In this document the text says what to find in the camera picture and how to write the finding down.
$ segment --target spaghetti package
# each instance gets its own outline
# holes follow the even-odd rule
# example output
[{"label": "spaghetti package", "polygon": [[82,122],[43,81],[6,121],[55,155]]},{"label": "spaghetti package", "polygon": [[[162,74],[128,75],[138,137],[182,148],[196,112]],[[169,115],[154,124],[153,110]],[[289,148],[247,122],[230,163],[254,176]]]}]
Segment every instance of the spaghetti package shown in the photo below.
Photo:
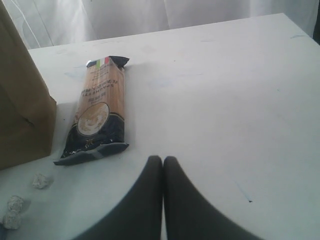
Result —
[{"label": "spaghetti package", "polygon": [[55,165],[69,166],[123,152],[126,57],[109,56],[87,64],[83,91],[63,154]]}]

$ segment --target white table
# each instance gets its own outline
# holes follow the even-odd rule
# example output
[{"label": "white table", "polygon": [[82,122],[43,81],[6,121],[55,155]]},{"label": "white table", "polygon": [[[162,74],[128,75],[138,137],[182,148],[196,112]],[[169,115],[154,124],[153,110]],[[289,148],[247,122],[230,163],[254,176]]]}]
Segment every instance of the white table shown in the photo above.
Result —
[{"label": "white table", "polygon": [[[31,200],[8,240],[75,237],[123,198],[155,154],[176,156],[200,192],[253,234],[319,238],[320,48],[284,14],[30,53],[58,103],[57,124],[51,156],[0,172],[1,208],[11,195]],[[131,58],[130,147],[106,159],[54,166],[85,64],[108,55]],[[50,188],[31,187],[36,172],[54,177]]]}]

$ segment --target white curtain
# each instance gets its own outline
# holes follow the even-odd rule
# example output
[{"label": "white curtain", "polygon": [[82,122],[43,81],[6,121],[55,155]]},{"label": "white curtain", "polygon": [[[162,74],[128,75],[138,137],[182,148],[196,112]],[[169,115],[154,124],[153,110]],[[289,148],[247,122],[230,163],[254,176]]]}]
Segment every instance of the white curtain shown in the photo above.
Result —
[{"label": "white curtain", "polygon": [[2,0],[27,48],[285,13],[312,37],[319,0]]}]

